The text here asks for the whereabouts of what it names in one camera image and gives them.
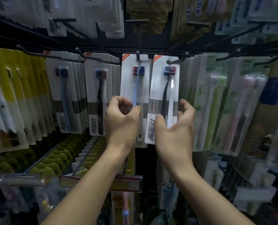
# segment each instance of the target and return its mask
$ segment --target hand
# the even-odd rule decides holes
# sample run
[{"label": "hand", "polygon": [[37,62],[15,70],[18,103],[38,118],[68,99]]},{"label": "hand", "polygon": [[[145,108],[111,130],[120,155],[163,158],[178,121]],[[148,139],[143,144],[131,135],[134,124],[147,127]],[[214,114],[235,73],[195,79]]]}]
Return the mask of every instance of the hand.
[{"label": "hand", "polygon": [[179,111],[178,121],[170,129],[166,127],[165,120],[161,114],[155,118],[155,144],[158,155],[163,161],[166,169],[177,172],[186,167],[193,168],[193,117],[195,110],[186,100],[181,99],[180,105],[184,113]]},{"label": "hand", "polygon": [[135,144],[139,131],[141,113],[141,107],[134,106],[132,110],[126,114],[125,111],[127,108],[132,106],[133,103],[127,98],[113,96],[104,115],[107,144],[125,149],[128,152]]}]

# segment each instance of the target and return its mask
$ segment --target right hand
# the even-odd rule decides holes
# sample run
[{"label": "right hand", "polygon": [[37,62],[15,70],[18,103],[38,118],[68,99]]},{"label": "right hand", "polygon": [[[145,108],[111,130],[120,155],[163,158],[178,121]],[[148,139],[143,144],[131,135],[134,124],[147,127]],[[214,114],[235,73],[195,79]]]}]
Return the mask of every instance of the right hand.
[{"label": "right hand", "polygon": [[170,129],[166,127],[161,114],[155,118],[155,145],[157,153],[166,169],[171,172],[193,168],[192,147],[194,139],[193,117],[195,110],[186,100],[180,105],[184,113],[179,112],[178,121]]}]

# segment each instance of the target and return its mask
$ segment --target left hand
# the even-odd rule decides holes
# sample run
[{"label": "left hand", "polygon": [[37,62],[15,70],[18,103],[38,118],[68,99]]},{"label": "left hand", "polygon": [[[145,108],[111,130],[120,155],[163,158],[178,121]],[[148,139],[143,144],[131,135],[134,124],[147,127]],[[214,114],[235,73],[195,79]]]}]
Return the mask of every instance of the left hand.
[{"label": "left hand", "polygon": [[133,103],[122,96],[113,96],[106,113],[104,122],[107,133],[107,144],[124,149],[127,153],[135,144],[139,131],[141,107],[134,106],[127,114],[121,113],[119,105],[132,107]]}]

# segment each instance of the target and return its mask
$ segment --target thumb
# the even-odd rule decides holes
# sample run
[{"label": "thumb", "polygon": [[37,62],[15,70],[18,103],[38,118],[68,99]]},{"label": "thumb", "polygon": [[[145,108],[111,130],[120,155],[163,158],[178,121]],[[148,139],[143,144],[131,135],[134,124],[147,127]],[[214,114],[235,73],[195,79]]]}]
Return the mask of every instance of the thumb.
[{"label": "thumb", "polygon": [[140,113],[141,113],[141,106],[134,106],[127,116],[138,118],[140,116]]},{"label": "thumb", "polygon": [[155,118],[155,127],[156,127],[156,133],[159,130],[167,129],[165,119],[161,114],[157,114]]}]

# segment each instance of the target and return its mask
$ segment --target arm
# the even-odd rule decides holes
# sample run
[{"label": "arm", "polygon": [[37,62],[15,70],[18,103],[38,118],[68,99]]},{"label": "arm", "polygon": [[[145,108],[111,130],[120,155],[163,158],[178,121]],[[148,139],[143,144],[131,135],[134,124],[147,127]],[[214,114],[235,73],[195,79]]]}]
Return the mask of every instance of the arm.
[{"label": "arm", "polygon": [[167,171],[193,208],[202,224],[253,225],[245,215],[211,187],[195,170],[192,162],[194,108],[181,100],[185,112],[170,129],[162,115],[155,120],[156,149]]},{"label": "arm", "polygon": [[94,225],[111,184],[128,156],[139,130],[140,106],[124,115],[118,105],[132,106],[123,97],[113,97],[104,116],[107,148],[41,225]]}]

